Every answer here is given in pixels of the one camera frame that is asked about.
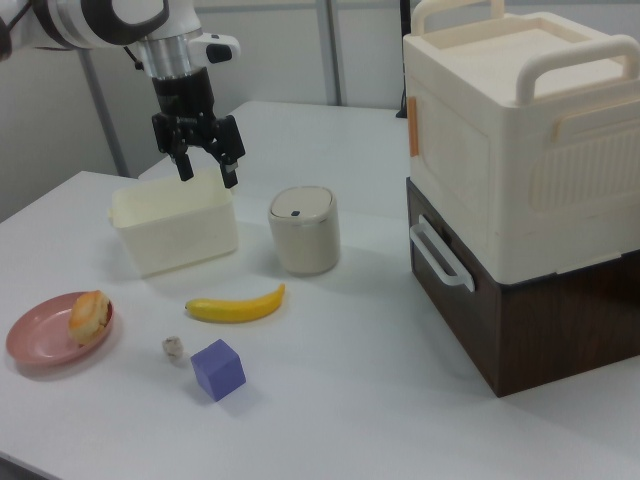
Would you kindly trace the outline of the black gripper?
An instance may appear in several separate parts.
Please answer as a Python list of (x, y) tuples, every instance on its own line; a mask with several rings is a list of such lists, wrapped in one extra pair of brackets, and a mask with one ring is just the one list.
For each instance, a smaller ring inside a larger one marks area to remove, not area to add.
[(216, 118), (214, 95), (206, 68), (187, 75), (153, 78), (160, 112), (152, 116), (156, 144), (174, 162), (183, 182), (194, 177), (188, 145), (209, 153), (220, 167), (226, 189), (237, 185), (238, 161), (245, 155), (236, 119)]

